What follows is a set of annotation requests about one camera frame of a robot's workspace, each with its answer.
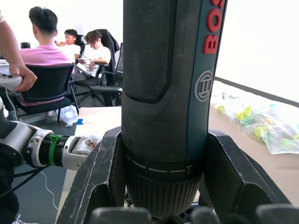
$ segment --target green ball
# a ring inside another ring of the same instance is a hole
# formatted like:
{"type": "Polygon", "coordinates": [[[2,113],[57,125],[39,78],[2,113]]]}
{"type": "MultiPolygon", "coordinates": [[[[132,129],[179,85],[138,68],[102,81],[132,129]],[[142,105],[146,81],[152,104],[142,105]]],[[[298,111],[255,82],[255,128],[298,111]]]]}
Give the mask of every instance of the green ball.
{"type": "Polygon", "coordinates": [[[254,134],[255,134],[256,137],[258,137],[259,139],[262,138],[267,132],[268,132],[268,130],[267,130],[267,128],[265,128],[264,126],[257,127],[257,128],[254,130],[254,134]]]}

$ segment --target white wall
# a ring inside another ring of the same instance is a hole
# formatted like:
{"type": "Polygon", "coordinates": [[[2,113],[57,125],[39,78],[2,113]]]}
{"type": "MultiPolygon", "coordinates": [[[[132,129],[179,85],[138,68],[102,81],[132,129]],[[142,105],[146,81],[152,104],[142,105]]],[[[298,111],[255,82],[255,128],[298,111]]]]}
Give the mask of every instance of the white wall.
{"type": "Polygon", "coordinates": [[[228,0],[216,76],[299,102],[298,0],[228,0]]]}
{"type": "Polygon", "coordinates": [[[85,35],[94,29],[107,29],[115,39],[122,42],[122,0],[63,1],[29,0],[5,1],[1,10],[11,26],[17,42],[29,42],[33,47],[38,43],[32,34],[32,24],[28,17],[34,6],[47,7],[58,17],[57,40],[64,40],[66,29],[76,29],[85,35]]]}

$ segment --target green ring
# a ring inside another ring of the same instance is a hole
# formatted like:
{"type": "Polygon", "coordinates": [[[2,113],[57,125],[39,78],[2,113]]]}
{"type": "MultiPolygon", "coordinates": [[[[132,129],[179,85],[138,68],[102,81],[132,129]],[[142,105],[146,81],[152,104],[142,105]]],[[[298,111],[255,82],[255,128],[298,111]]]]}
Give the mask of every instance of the green ring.
{"type": "Polygon", "coordinates": [[[56,143],[59,141],[60,137],[61,135],[56,135],[56,134],[50,135],[51,145],[49,150],[49,162],[51,166],[55,166],[54,151],[55,151],[56,143]]]}

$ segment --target plastic bag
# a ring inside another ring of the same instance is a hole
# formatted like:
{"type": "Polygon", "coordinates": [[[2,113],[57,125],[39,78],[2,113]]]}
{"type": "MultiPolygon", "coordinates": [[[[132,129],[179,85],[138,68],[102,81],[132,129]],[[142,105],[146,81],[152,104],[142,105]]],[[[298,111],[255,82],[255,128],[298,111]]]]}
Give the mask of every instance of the plastic bag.
{"type": "Polygon", "coordinates": [[[271,154],[299,154],[299,108],[244,91],[219,92],[212,96],[214,107],[243,134],[264,143],[271,154]]]}
{"type": "Polygon", "coordinates": [[[72,127],[73,123],[78,121],[78,113],[76,108],[71,105],[61,109],[60,119],[66,123],[66,127],[72,127]]]}

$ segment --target human hand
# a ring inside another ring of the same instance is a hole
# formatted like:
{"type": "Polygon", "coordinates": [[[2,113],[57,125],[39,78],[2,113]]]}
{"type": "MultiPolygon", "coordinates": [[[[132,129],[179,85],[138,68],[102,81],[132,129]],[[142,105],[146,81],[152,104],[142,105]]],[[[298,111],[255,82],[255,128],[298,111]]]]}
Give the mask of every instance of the human hand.
{"type": "Polygon", "coordinates": [[[60,47],[64,47],[65,45],[67,45],[66,42],[63,42],[63,41],[58,42],[57,44],[58,44],[60,47]]]}
{"type": "Polygon", "coordinates": [[[86,61],[84,61],[84,60],[79,60],[79,63],[80,63],[80,64],[86,64],[86,61]]]}
{"type": "Polygon", "coordinates": [[[12,76],[21,76],[23,82],[16,87],[16,92],[23,92],[29,90],[36,82],[37,77],[30,71],[24,64],[11,64],[9,65],[9,72],[12,76]]]}
{"type": "Polygon", "coordinates": [[[89,69],[90,69],[90,70],[93,69],[93,62],[90,62],[90,64],[89,64],[89,69]]]}

